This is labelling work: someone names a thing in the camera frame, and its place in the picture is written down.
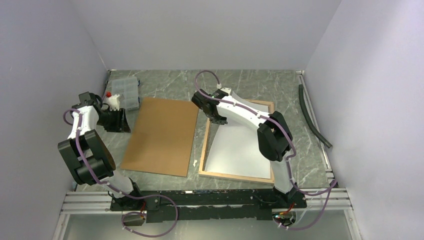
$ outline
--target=wooden frame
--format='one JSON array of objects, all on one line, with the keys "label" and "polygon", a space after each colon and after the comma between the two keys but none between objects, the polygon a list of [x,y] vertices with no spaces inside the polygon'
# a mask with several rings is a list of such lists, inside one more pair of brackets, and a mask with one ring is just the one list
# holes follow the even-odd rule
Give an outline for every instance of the wooden frame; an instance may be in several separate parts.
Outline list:
[{"label": "wooden frame", "polygon": [[[251,103],[254,103],[254,104],[260,104],[260,105],[268,106],[269,112],[270,113],[274,112],[274,103],[272,101],[260,101],[260,100],[248,100],[248,101],[251,102]],[[206,130],[204,132],[203,146],[202,146],[202,149],[201,149],[199,172],[198,172],[199,175],[216,177],[216,178],[225,178],[225,179],[235,179],[235,180],[242,180],[242,181],[259,182],[259,183],[268,183],[268,184],[274,183],[274,173],[273,173],[272,168],[270,169],[271,170],[271,178],[241,176],[241,175],[234,175],[234,174],[227,174],[227,173],[205,171],[205,163],[206,163],[205,158],[206,158],[206,151],[208,149],[208,138],[209,138],[210,128],[211,128],[211,121],[209,119],[207,119]]]}]

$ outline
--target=black tube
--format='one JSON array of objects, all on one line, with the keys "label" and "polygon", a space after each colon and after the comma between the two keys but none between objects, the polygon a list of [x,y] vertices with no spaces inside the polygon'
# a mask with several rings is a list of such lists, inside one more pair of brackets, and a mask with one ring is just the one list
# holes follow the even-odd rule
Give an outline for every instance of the black tube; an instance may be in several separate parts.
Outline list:
[{"label": "black tube", "polygon": [[306,123],[311,130],[311,132],[327,147],[331,148],[333,145],[315,128],[312,123],[311,117],[309,116],[308,109],[306,108],[305,98],[304,98],[304,86],[299,84],[299,104],[302,109],[303,116],[306,120]]}]

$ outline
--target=marble surface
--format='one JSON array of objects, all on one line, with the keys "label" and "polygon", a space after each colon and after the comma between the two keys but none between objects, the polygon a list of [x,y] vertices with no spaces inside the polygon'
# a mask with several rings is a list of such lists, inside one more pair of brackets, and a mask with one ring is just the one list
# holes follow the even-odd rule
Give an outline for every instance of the marble surface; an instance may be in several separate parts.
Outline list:
[{"label": "marble surface", "polygon": [[[141,101],[143,97],[190,101],[196,92],[194,76],[197,72],[198,70],[117,70],[111,72],[106,90],[111,90],[111,81],[115,79],[136,76],[140,80],[138,91]],[[240,97],[274,102],[275,110],[283,114],[293,135],[293,143],[298,154],[291,161],[291,166],[298,185],[301,188],[328,187],[321,149],[307,127],[299,106],[299,83],[295,71],[214,70],[214,72],[220,78],[223,87],[233,89]],[[216,89],[216,81],[208,73],[199,77],[199,85],[209,93]],[[138,110],[127,112],[131,129],[134,128],[137,116]],[[102,127],[98,127],[97,131],[112,154],[117,170],[137,182],[141,190],[271,188],[272,184],[268,183],[199,176],[206,121],[205,114],[199,111],[187,177],[120,169],[131,134],[105,132]],[[104,188],[98,185],[81,185],[77,191],[104,191]]]}]

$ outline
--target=gray wall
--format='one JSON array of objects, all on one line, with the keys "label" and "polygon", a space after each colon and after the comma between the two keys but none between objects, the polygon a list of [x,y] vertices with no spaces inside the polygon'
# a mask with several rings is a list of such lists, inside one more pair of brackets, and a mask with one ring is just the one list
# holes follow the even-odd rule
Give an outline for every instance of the gray wall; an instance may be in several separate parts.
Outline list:
[{"label": "gray wall", "polygon": [[364,239],[424,239],[424,2],[343,0],[306,68]]},{"label": "gray wall", "polygon": [[0,239],[52,238],[72,181],[62,113],[105,77],[70,1],[0,2]]},{"label": "gray wall", "polygon": [[106,67],[305,69],[340,0],[72,0]]}]

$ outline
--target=white board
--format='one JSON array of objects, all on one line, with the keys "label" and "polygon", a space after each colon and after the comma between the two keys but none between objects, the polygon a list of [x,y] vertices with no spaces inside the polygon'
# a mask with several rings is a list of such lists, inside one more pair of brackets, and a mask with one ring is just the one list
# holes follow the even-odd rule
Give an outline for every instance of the white board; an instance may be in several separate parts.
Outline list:
[{"label": "white board", "polygon": [[[236,100],[263,112],[269,112],[267,105]],[[204,170],[207,172],[239,175],[254,178],[271,178],[271,164],[259,151],[258,134],[240,123],[227,119],[228,124],[220,125],[210,146]]]}]

